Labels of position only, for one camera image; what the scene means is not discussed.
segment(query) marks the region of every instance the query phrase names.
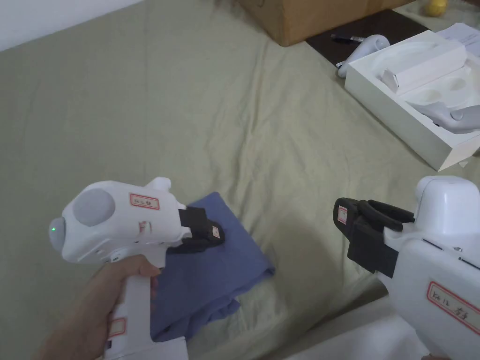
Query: blue cloth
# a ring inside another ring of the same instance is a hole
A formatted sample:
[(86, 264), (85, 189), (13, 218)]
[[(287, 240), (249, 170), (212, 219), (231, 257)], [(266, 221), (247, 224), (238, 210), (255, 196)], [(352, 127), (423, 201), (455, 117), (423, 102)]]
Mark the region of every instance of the blue cloth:
[(209, 322), (238, 310), (235, 297), (273, 275), (275, 269), (214, 192), (192, 206), (203, 207), (221, 225), (225, 243), (195, 254), (167, 254), (152, 300), (150, 334), (154, 341), (187, 339)]

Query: cardboard box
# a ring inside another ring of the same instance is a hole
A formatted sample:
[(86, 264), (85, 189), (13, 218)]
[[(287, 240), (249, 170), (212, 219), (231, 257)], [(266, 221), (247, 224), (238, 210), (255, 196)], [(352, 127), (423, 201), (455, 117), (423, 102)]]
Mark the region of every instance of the cardboard box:
[(239, 0), (281, 46), (412, 0)]
[[(421, 105), (442, 101), (454, 109), (480, 104), (480, 91), (474, 86), (480, 84), (480, 59), (467, 53), (461, 69), (402, 95), (395, 94), (380, 79), (390, 63), (416, 57), (448, 42), (425, 31), (352, 62), (345, 81), (345, 88), (358, 101), (437, 171), (472, 156), (480, 147), (480, 132), (451, 133), (436, 126), (408, 101)], [(467, 94), (457, 96), (459, 92)]]

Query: gray circular pad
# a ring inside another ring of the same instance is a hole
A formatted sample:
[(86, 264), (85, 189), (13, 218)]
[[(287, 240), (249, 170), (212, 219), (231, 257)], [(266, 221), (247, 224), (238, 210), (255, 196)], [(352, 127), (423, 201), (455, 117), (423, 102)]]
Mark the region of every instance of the gray circular pad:
[(81, 193), (73, 204), (73, 214), (86, 226), (95, 226), (110, 219), (115, 212), (115, 200), (103, 189)]

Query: handwritten label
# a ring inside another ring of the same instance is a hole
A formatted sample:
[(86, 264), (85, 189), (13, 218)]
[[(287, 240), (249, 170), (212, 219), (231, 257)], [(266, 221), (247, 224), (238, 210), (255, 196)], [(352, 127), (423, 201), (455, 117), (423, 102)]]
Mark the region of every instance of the handwritten label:
[(152, 210), (160, 210), (160, 202), (154, 197), (130, 194), (130, 204)]
[(218, 228), (216, 228), (215, 226), (212, 226), (212, 234), (216, 238), (220, 238), (220, 231), (218, 231)]
[(108, 338), (124, 335), (127, 332), (127, 319), (122, 317), (112, 320), (110, 322), (110, 331), (108, 332)]
[(434, 281), (428, 286), (427, 299), (480, 335), (480, 310), (477, 307)]
[(346, 209), (343, 206), (338, 207), (338, 221), (340, 221), (343, 224), (347, 224), (347, 214), (348, 214), (348, 209)]

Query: lemon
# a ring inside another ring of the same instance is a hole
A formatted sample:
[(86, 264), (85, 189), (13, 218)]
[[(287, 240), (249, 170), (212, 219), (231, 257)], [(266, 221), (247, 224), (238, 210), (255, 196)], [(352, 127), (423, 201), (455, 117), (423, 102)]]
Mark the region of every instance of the lemon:
[(425, 5), (425, 12), (428, 16), (441, 16), (447, 10), (448, 0), (430, 0)]

